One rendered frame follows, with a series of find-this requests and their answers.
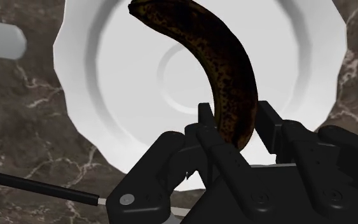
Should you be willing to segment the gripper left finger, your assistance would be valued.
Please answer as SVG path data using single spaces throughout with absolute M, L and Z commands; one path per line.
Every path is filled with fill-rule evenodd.
M 198 171 L 206 192 L 182 224 L 206 218 L 212 224 L 217 199 L 226 217 L 268 223 L 272 217 L 272 194 L 251 166 L 222 140 L 215 128 L 211 108 L 198 105 L 198 122 L 184 133 L 164 132 L 107 197 L 110 224 L 169 224 L 173 215 L 170 195 L 185 175 Z

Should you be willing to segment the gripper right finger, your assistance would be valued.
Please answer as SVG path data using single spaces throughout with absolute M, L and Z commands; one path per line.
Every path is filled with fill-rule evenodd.
M 256 131 L 278 164 L 294 163 L 313 209 L 337 224 L 358 224 L 358 135 L 335 125 L 317 132 L 258 102 Z

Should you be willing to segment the brown spotted overripe banana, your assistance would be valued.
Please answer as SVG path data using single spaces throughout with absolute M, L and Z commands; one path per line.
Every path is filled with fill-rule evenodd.
M 244 149 L 255 127 L 258 89 L 249 56 L 236 35 L 194 0 L 131 0 L 128 12 L 194 55 L 210 83 L 220 135 Z

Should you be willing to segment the white round plate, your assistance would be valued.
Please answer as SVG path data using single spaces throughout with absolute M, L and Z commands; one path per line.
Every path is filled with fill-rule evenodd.
M 317 129 L 336 101 L 347 28 L 333 0 L 195 0 L 244 46 L 259 98 Z M 130 0 L 65 0 L 53 46 L 67 112 L 105 159 L 128 172 L 167 130 L 212 102 L 208 79 L 178 42 L 128 12 Z

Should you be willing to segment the pale grey rounded object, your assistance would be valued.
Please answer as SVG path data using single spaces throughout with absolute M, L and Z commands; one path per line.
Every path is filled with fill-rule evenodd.
M 0 58 L 16 60 L 27 49 L 27 39 L 22 30 L 11 24 L 0 22 Z

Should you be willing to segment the black handled kitchen tool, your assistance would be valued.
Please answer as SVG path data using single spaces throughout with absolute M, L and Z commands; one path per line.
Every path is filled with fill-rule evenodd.
M 3 173 L 0 173 L 0 185 L 60 199 L 71 200 L 91 206 L 105 206 L 107 202 L 107 199 L 100 198 L 96 194 L 81 192 L 70 188 L 19 178 Z

